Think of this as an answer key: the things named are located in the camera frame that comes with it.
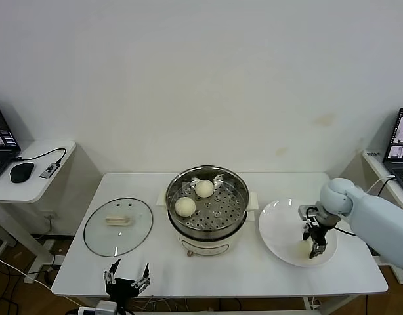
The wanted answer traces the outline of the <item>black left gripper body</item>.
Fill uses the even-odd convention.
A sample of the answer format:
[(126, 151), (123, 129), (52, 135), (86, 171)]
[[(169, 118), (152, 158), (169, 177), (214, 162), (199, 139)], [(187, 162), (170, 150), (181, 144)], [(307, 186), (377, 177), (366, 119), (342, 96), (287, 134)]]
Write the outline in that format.
[(114, 282), (105, 285), (106, 293), (109, 295), (109, 301), (127, 302), (131, 298), (138, 297), (139, 288), (132, 285), (132, 280), (116, 278)]

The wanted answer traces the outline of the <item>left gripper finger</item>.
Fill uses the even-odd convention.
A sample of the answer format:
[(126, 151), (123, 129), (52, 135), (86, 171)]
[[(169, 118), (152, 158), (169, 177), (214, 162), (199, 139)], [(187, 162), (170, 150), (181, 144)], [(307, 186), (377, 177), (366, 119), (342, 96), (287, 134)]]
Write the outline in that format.
[(146, 263), (146, 267), (144, 269), (142, 277), (138, 280), (135, 280), (131, 284), (131, 286), (138, 291), (144, 291), (149, 285), (150, 285), (150, 269), (149, 269), (149, 263)]
[(120, 261), (121, 261), (121, 259), (118, 259), (114, 264), (111, 265), (109, 270), (104, 271), (103, 276), (104, 276), (105, 284), (114, 284), (116, 282), (115, 273), (120, 264)]

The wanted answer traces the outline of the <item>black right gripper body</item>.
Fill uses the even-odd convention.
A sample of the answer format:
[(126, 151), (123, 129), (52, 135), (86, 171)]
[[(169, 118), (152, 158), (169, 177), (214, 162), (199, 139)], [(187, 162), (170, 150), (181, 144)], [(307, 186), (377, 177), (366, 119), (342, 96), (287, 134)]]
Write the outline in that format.
[(310, 239), (316, 243), (326, 243), (326, 234), (329, 230), (328, 226), (324, 226), (319, 222), (307, 222), (304, 226), (309, 227)]

